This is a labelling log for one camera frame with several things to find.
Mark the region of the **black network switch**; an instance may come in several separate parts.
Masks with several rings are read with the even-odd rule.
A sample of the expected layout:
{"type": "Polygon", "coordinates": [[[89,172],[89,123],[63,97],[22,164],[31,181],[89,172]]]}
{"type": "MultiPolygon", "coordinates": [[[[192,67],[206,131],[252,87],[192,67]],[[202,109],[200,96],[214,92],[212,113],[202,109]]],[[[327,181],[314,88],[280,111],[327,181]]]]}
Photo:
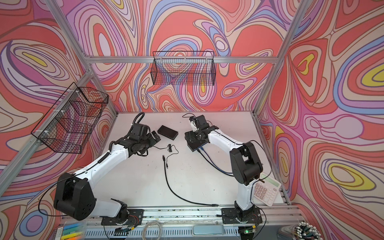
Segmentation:
{"type": "Polygon", "coordinates": [[[175,131],[175,130],[172,130],[164,125],[162,125],[159,129],[158,129],[158,134],[159,135],[162,135],[170,140],[175,140],[175,138],[178,136],[178,132],[175,131]]]}
{"type": "Polygon", "coordinates": [[[187,146],[192,152],[206,144],[205,141],[199,140],[193,131],[185,133],[185,140],[187,141],[187,146]]]}

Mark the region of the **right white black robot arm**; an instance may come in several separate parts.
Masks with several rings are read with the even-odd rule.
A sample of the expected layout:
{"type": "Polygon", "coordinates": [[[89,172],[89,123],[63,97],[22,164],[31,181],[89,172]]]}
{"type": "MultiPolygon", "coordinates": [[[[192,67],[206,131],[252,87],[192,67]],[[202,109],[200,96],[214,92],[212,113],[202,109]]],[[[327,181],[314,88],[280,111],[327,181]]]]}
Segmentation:
{"type": "Polygon", "coordinates": [[[224,134],[217,126],[209,125],[203,115],[189,117],[192,130],[185,133],[189,149],[201,152],[201,147],[213,144],[230,157],[232,175],[239,183],[234,205],[235,216],[240,223],[252,219],[256,207],[252,203],[253,183],[260,178],[263,164],[253,143],[240,143],[224,134]]]}

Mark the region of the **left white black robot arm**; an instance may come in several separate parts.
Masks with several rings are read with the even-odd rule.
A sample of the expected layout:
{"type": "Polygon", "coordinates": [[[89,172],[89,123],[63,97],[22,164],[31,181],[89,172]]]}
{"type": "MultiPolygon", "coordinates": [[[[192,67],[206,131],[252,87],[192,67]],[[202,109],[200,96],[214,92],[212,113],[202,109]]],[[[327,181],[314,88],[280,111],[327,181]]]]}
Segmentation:
{"type": "Polygon", "coordinates": [[[116,199],[102,200],[94,196],[97,183],[114,167],[133,155],[146,157],[149,149],[161,139],[147,125],[141,124],[145,113],[136,115],[128,133],[110,142],[99,158],[73,174],[62,174],[56,185],[54,208],[77,221],[88,217],[111,218],[124,224],[129,218],[128,206],[116,199]]]}

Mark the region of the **white calculator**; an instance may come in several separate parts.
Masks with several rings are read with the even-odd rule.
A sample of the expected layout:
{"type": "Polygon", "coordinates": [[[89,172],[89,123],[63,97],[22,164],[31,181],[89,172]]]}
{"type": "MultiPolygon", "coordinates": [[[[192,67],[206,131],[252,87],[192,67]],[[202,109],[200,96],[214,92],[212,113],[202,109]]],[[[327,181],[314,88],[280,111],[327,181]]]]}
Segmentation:
{"type": "Polygon", "coordinates": [[[281,183],[263,173],[261,173],[260,177],[262,180],[254,185],[254,198],[271,207],[278,196],[281,183]]]}

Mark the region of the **grey flat device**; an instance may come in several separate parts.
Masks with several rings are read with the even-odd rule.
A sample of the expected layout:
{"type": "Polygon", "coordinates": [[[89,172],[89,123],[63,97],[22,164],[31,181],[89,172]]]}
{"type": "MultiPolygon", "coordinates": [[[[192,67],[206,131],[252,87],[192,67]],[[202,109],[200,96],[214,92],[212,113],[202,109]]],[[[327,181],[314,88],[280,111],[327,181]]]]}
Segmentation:
{"type": "Polygon", "coordinates": [[[193,226],[194,236],[214,236],[224,235],[225,229],[223,225],[195,225],[193,226]]]}

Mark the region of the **box of coloured markers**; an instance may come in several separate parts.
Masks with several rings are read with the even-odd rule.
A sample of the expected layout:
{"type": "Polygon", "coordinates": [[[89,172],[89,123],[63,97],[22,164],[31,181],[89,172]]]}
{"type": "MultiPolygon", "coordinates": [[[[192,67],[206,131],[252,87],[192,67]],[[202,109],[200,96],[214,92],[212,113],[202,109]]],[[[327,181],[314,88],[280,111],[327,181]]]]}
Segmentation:
{"type": "Polygon", "coordinates": [[[87,224],[85,222],[63,225],[55,230],[53,240],[84,240],[87,224]]]}

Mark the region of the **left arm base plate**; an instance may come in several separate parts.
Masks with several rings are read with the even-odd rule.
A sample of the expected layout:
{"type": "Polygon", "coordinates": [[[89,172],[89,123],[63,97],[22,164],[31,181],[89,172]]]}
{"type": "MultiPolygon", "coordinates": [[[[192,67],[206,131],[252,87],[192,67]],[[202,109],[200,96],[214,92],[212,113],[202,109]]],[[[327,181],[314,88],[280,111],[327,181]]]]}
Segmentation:
{"type": "Polygon", "coordinates": [[[126,214],[115,218],[103,217],[102,226],[139,226],[142,224],[144,209],[128,209],[126,214]]]}

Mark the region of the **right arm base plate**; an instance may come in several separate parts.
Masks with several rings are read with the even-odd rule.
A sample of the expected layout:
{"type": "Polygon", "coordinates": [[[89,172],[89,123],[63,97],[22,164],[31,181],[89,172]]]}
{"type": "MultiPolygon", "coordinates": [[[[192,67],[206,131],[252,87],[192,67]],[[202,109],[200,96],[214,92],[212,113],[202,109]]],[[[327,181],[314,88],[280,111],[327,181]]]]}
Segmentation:
{"type": "Polygon", "coordinates": [[[224,224],[256,224],[263,222],[260,210],[256,207],[246,211],[236,208],[222,208],[220,214],[224,224]]]}

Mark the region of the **aluminium front rail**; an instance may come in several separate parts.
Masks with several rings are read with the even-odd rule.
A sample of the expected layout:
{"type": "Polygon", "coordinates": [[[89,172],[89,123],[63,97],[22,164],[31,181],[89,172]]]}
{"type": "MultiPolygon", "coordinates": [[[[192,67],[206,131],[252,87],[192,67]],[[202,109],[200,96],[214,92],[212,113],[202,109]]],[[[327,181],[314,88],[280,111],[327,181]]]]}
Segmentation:
{"type": "MultiPolygon", "coordinates": [[[[144,207],[142,224],[127,234],[117,234],[117,226],[102,226],[100,217],[86,219],[85,240],[240,240],[239,228],[252,224],[224,224],[220,216],[221,209],[206,207],[144,207]],[[223,225],[224,235],[194,236],[195,225],[223,225]]],[[[249,239],[275,240],[279,228],[297,225],[304,220],[299,208],[288,205],[262,207],[263,222],[257,226],[257,232],[249,239]]]]}

